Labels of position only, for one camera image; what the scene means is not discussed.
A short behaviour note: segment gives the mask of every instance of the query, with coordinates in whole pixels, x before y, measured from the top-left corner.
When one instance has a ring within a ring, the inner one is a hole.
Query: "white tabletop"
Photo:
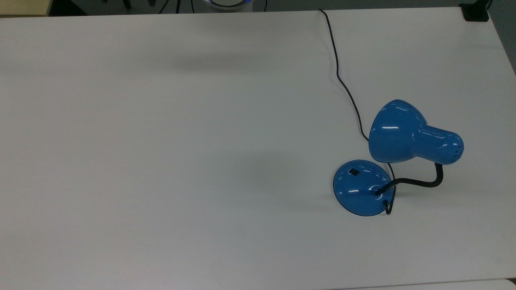
[[[516,78],[460,8],[328,11],[368,132],[457,132],[434,189],[360,217],[369,159],[317,11],[0,20],[0,288],[334,289],[516,276]],[[432,180],[422,159],[397,176]]]

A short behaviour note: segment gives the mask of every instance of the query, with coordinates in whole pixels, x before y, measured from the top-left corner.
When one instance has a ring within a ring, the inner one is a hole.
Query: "blue lamp base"
[[[342,165],[335,173],[333,191],[348,211],[359,216],[374,216],[385,210],[385,200],[391,204],[392,188],[375,196],[375,190],[390,181],[385,170],[375,163],[353,160]]]

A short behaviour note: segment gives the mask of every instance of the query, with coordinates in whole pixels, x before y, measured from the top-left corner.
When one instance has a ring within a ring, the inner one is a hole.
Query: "blue desk lamp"
[[[373,216],[383,211],[389,214],[395,185],[408,183],[436,187],[443,180],[443,165],[459,160],[463,151],[464,143],[459,135],[428,126],[414,106],[402,100],[394,100],[380,110],[373,122],[369,134],[371,156],[384,163],[403,162],[415,156],[433,161],[436,165],[436,180],[391,180],[375,163],[353,160],[337,170],[333,191],[341,205],[354,214]]]

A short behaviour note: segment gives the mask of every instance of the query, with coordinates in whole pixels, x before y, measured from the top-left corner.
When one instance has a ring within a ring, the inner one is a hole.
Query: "lamp shade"
[[[369,134],[369,152],[378,162],[395,163],[415,156],[447,165],[464,151],[459,135],[428,126],[411,104],[394,100],[376,115]]]

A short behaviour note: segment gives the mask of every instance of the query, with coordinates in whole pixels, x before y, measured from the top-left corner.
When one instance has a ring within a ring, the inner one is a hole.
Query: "floor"
[[[167,0],[131,0],[131,9],[124,7],[122,0],[67,0],[72,1],[87,15],[114,14],[156,14]],[[169,0],[163,13],[175,13],[178,0]],[[205,5],[202,0],[192,0],[196,13],[202,13]],[[372,8],[411,8],[411,7],[456,7],[460,3],[474,0],[268,0],[267,11],[299,11],[331,9],[372,9]],[[263,11],[265,0],[254,0],[254,11]],[[180,13],[192,13],[189,0],[183,0]],[[512,68],[516,72],[516,1],[493,0],[489,14],[505,48]]]

